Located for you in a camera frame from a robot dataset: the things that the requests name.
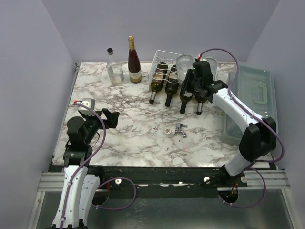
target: clear plastic container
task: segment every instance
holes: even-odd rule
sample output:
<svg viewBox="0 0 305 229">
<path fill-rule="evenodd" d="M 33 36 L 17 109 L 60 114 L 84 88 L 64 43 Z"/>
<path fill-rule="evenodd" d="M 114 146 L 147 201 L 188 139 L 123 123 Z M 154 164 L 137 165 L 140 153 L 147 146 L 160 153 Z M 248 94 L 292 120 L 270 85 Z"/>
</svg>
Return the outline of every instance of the clear plastic container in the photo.
<svg viewBox="0 0 305 229">
<path fill-rule="evenodd" d="M 113 57 L 112 48 L 109 48 L 107 52 L 109 54 L 109 60 L 107 62 L 106 68 L 110 81 L 114 86 L 121 85 L 124 80 L 123 68 L 120 62 Z"/>
<path fill-rule="evenodd" d="M 240 63 L 239 71 L 232 92 L 250 109 L 264 118 L 272 117 L 277 123 L 273 73 L 250 67 L 246 63 Z M 235 77 L 235 73 L 236 70 L 229 73 L 228 85 Z M 223 114 L 221 140 L 239 145 L 242 136 L 243 133 L 237 124 L 227 114 Z"/>
<path fill-rule="evenodd" d="M 177 65 L 178 80 L 180 83 L 184 81 L 187 70 L 193 69 L 193 63 L 195 63 L 195 58 L 193 58 L 189 54 L 182 54 L 177 57 L 176 65 Z"/>
</svg>

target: plastic storage bin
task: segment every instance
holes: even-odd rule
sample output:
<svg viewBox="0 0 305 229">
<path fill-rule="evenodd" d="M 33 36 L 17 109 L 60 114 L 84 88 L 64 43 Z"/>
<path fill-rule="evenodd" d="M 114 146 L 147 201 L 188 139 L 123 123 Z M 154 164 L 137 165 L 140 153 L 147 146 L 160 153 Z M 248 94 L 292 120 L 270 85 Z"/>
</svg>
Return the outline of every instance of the plastic storage bin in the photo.
<svg viewBox="0 0 305 229">
<path fill-rule="evenodd" d="M 236 70 L 229 72 L 227 84 L 235 77 Z M 264 118 L 272 117 L 277 123 L 273 73 L 240 63 L 239 76 L 232 87 L 232 92 L 250 109 Z M 237 124 L 227 115 L 222 117 L 221 140 L 232 145 L 239 145 L 243 133 Z"/>
</svg>

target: dark green wine bottle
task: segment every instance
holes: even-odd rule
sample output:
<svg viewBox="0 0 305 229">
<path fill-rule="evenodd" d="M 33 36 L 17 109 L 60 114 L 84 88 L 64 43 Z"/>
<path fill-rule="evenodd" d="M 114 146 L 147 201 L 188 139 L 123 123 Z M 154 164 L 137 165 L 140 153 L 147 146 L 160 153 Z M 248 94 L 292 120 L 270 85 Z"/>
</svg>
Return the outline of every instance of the dark green wine bottle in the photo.
<svg viewBox="0 0 305 229">
<path fill-rule="evenodd" d="M 186 104 L 192 100 L 192 97 L 193 97 L 193 93 L 181 89 L 181 91 L 180 91 L 180 99 L 182 101 L 181 108 L 180 108 L 181 114 L 185 113 Z"/>
<path fill-rule="evenodd" d="M 200 96 L 199 93 L 196 93 L 195 99 L 198 103 L 196 115 L 201 115 L 203 104 L 207 101 L 207 99 Z"/>
<path fill-rule="evenodd" d="M 158 63 L 157 68 L 155 70 L 155 74 L 153 75 L 153 79 L 151 82 L 152 95 L 149 100 L 150 104 L 154 103 L 157 93 L 162 90 L 164 84 L 163 79 L 166 78 L 167 70 L 168 70 L 168 66 L 166 63 L 163 62 Z"/>
<path fill-rule="evenodd" d="M 179 88 L 179 81 L 177 75 L 177 67 L 175 64 L 171 67 L 171 72 L 165 87 L 165 93 L 167 94 L 165 106 L 169 107 L 171 105 L 172 96 L 177 93 L 178 88 Z"/>
</svg>

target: screw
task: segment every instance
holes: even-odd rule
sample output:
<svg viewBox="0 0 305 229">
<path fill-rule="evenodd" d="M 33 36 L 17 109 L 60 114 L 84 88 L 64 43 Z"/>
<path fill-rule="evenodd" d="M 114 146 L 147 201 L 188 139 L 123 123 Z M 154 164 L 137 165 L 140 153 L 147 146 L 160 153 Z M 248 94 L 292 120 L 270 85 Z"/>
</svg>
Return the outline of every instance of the screw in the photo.
<svg viewBox="0 0 305 229">
<path fill-rule="evenodd" d="M 242 177 L 240 178 L 240 180 L 241 180 L 241 182 L 243 182 L 243 183 L 246 183 L 246 182 L 247 182 L 247 178 L 246 178 L 245 176 L 242 176 Z"/>
<path fill-rule="evenodd" d="M 211 182 L 209 177 L 205 177 L 205 178 L 203 179 L 203 181 L 204 181 L 206 184 L 209 184 L 209 183 Z"/>
</svg>

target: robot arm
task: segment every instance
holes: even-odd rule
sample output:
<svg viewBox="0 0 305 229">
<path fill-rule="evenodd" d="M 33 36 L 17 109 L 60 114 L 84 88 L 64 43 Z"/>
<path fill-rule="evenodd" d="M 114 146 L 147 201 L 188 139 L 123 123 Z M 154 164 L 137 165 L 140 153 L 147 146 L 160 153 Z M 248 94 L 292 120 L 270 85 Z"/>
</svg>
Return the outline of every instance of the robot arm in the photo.
<svg viewBox="0 0 305 229">
<path fill-rule="evenodd" d="M 94 109 L 93 99 L 83 99 L 82 104 Z M 92 155 L 90 142 L 101 129 L 100 120 L 93 114 L 80 107 L 78 109 L 82 117 L 73 117 L 67 122 L 69 141 L 66 144 L 64 153 L 64 185 L 61 193 L 61 200 L 56 216 L 52 223 L 52 229 L 87 229 L 87 216 L 97 187 L 100 185 L 100 178 L 96 175 L 89 175 L 89 162 L 85 164 L 70 183 L 74 172 L 84 161 Z M 99 116 L 102 113 L 107 117 L 103 120 L 106 129 L 115 128 L 118 123 L 119 112 L 111 113 L 107 109 L 96 112 Z"/>
<path fill-rule="evenodd" d="M 270 117 L 264 119 L 232 94 L 252 115 L 242 110 L 229 96 L 228 86 L 220 80 L 213 80 L 208 61 L 193 64 L 193 70 L 188 70 L 182 88 L 191 93 L 199 93 L 200 96 L 221 108 L 236 122 L 244 134 L 239 144 L 239 153 L 221 169 L 222 182 L 241 174 L 257 158 L 275 149 L 275 136 L 263 124 L 253 119 L 253 116 L 267 123 L 273 130 L 276 129 L 274 119 Z"/>
</svg>

